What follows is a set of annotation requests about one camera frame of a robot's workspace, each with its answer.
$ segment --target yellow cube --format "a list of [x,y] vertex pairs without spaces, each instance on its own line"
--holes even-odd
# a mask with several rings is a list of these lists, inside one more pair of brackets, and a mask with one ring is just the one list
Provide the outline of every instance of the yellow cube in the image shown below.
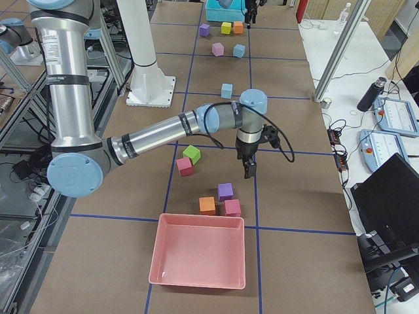
[[231,32],[231,23],[223,22],[221,24],[221,33],[228,35]]

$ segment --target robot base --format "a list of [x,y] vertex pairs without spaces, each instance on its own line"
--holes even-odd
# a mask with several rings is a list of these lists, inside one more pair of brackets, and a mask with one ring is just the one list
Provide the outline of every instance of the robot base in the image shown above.
[[167,77],[157,68],[157,77],[154,73],[134,72],[131,82],[131,92],[128,94],[126,104],[129,106],[168,108],[172,103],[175,90],[175,77]]

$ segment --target purple cube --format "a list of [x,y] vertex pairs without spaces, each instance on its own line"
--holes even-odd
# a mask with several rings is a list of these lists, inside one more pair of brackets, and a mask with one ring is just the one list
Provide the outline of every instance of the purple cube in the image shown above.
[[218,200],[225,201],[233,198],[233,186],[231,183],[218,184]]
[[199,35],[207,37],[210,34],[210,26],[208,24],[201,24],[199,27]]

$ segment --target blue joint cap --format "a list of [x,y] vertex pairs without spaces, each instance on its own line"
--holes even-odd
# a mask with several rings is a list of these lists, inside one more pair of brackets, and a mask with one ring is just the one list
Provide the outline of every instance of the blue joint cap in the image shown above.
[[268,111],[268,96],[261,90],[245,90],[240,95],[240,103],[252,107],[261,114],[265,114]]
[[34,7],[44,10],[58,10],[72,4],[75,0],[26,0]]
[[46,176],[55,191],[70,198],[87,196],[103,182],[103,171],[98,163],[77,152],[55,157],[48,166]]
[[[195,110],[196,113],[196,119],[198,121],[198,125],[199,125],[199,130],[201,131],[201,133],[206,134],[206,130],[205,130],[205,126],[204,126],[204,115],[205,112],[207,111],[208,107],[212,105],[211,103],[206,103],[205,105],[202,105],[201,107],[197,108],[197,110]],[[207,130],[210,133],[214,133],[216,131],[218,131],[218,129],[220,128],[220,117],[218,115],[217,110],[215,109],[215,107],[212,107],[206,116],[206,126],[207,126]]]
[[14,50],[13,46],[5,41],[0,41],[0,49],[5,52],[5,54],[11,54]]
[[0,21],[4,26],[24,26],[25,24],[18,18],[5,18]]
[[99,39],[101,37],[101,29],[91,29],[86,34],[84,34],[84,39]]

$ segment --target water bottle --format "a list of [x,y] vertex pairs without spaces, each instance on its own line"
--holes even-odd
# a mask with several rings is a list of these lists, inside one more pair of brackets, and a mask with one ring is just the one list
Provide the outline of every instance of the water bottle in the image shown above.
[[351,7],[351,2],[347,2],[345,8],[339,14],[339,18],[336,21],[336,28],[333,31],[334,33],[339,34],[343,30],[343,27],[345,26],[345,23],[349,16],[350,7]]
[[371,84],[365,95],[356,106],[359,111],[368,111],[373,105],[374,101],[384,91],[384,85],[387,80],[384,77],[379,77],[378,80]]

